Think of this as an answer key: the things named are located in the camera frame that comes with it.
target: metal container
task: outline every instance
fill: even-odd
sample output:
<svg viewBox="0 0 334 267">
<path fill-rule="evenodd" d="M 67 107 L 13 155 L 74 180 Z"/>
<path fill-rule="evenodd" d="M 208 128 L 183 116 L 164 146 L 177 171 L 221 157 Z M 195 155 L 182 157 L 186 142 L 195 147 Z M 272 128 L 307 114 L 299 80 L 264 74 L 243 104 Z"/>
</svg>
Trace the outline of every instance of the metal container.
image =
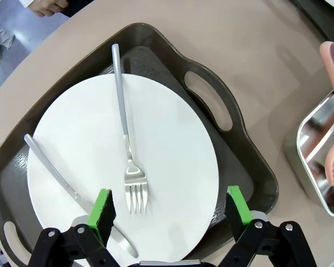
<svg viewBox="0 0 334 267">
<path fill-rule="evenodd" d="M 334 144 L 334 93 L 331 92 L 284 141 L 289 163 L 308 197 L 334 217 L 334 186 L 325 175 L 325 159 Z"/>
</svg>

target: tray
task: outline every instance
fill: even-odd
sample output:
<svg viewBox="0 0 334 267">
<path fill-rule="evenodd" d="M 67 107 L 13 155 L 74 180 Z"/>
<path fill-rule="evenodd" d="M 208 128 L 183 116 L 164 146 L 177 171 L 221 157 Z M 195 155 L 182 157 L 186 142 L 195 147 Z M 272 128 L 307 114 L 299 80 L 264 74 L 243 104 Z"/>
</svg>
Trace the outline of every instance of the tray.
<svg viewBox="0 0 334 267">
<path fill-rule="evenodd" d="M 150 78 L 176 92 L 200 117 L 212 140 L 219 167 L 217 206 L 208 231 L 187 258 L 201 259 L 232 238 L 224 215 L 228 185 L 240 186 L 251 210 L 269 212 L 277 201 L 277 180 L 250 140 L 238 104 L 224 82 L 211 70 L 182 56 L 154 27 L 131 24 L 59 79 L 0 147 L 0 239 L 8 256 L 20 267 L 25 265 L 8 245 L 3 230 L 5 222 L 15 224 L 18 237 L 28 251 L 33 250 L 42 230 L 28 194 L 28 147 L 23 137 L 26 133 L 33 134 L 48 106 L 65 90 L 89 77 L 113 72 L 111 46 L 114 43 L 120 46 L 123 72 Z M 186 73 L 198 75 L 208 88 L 188 88 Z M 233 125 L 226 131 L 222 122 L 228 116 Z"/>
<path fill-rule="evenodd" d="M 304 118 L 284 141 L 284 151 L 308 197 L 334 217 L 334 186 L 325 159 L 334 144 L 334 92 Z"/>
</svg>

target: knife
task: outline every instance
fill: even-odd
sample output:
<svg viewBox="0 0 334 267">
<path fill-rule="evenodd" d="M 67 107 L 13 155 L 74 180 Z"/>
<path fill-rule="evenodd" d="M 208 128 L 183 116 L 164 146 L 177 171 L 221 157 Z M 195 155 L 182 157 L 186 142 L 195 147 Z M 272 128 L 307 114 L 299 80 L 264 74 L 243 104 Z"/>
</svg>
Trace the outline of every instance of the knife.
<svg viewBox="0 0 334 267">
<path fill-rule="evenodd" d="M 26 134 L 24 136 L 24 140 L 26 144 L 30 147 L 30 149 L 35 153 L 38 159 L 42 162 L 42 164 L 46 167 L 46 169 L 50 172 L 50 174 L 57 180 L 57 182 L 67 191 L 67 193 L 82 207 L 82 209 L 90 214 L 91 210 L 93 209 L 93 203 L 84 199 L 81 195 L 79 195 L 69 184 L 68 182 L 62 177 L 62 175 L 57 171 L 57 169 L 53 166 L 50 160 L 47 158 L 45 153 L 40 149 L 38 144 L 35 140 L 31 137 L 31 135 Z M 85 217 L 81 216 L 81 220 L 83 221 L 86 219 Z M 111 228 L 110 236 L 118 243 L 118 245 L 131 254 L 134 258 L 137 258 L 139 254 L 137 253 L 136 249 L 133 245 L 128 241 L 126 237 L 123 236 L 121 231 L 116 227 L 113 226 Z"/>
</svg>

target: plate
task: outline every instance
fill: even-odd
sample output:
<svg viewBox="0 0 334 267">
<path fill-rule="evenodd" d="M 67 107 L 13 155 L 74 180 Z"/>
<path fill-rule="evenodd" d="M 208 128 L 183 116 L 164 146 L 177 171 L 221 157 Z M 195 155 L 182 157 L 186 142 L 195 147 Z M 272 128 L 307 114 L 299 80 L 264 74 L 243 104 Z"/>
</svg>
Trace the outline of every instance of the plate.
<svg viewBox="0 0 334 267">
<path fill-rule="evenodd" d="M 124 74 L 132 156 L 148 178 L 146 214 L 129 214 L 127 167 L 114 75 L 82 81 L 58 97 L 33 137 L 67 182 L 95 201 L 111 189 L 114 224 L 139 253 L 133 258 L 109 238 L 121 266 L 140 260 L 178 261 L 201 240 L 218 196 L 218 165 L 210 137 L 191 107 L 167 87 Z M 33 208 L 43 228 L 66 231 L 86 214 L 30 150 L 27 170 Z M 85 260 L 78 261 L 89 266 Z"/>
</svg>

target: silver fork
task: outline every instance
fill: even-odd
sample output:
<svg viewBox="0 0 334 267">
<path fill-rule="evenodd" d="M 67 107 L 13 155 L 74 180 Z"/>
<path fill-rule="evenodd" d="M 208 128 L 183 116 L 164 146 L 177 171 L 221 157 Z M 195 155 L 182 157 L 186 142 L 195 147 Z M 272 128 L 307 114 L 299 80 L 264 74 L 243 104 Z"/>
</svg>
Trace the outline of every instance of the silver fork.
<svg viewBox="0 0 334 267">
<path fill-rule="evenodd" d="M 132 159 L 129 132 L 127 129 L 124 91 L 122 89 L 119 45 L 117 43 L 112 45 L 112 61 L 114 63 L 117 100 L 119 102 L 120 118 L 122 124 L 122 131 L 124 133 L 124 143 L 127 156 L 127 169 L 125 172 L 125 195 L 126 195 L 127 208 L 129 209 L 129 213 L 131 213 L 131 199 L 132 199 L 132 206 L 134 208 L 135 213 L 136 213 L 136 202 L 139 206 L 140 213 L 141 213 L 142 202 L 144 203 L 143 204 L 144 211 L 146 212 L 147 199 L 148 199 L 147 177 L 143 172 L 143 170 L 134 164 L 134 161 Z"/>
</svg>

